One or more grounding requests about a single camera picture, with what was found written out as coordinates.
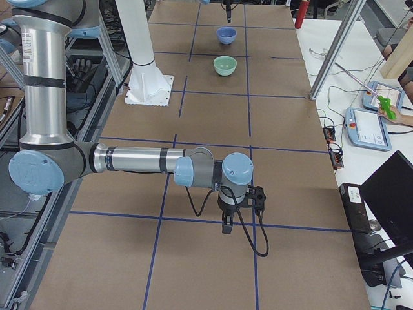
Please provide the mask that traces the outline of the person hand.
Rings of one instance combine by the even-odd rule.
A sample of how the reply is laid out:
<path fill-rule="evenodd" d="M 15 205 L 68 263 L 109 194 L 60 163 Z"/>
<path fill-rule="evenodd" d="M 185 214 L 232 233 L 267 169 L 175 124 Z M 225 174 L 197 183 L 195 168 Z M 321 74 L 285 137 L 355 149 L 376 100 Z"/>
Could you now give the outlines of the person hand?
<path fill-rule="evenodd" d="M 391 107 L 391 111 L 394 113 L 395 118 L 390 119 L 387 114 L 379 108 L 378 113 L 379 115 L 383 116 L 385 119 L 387 119 L 389 122 L 398 124 L 398 125 L 406 125 L 409 127 L 413 126 L 413 116 L 412 115 L 404 115 L 399 112 L 398 109 Z"/>

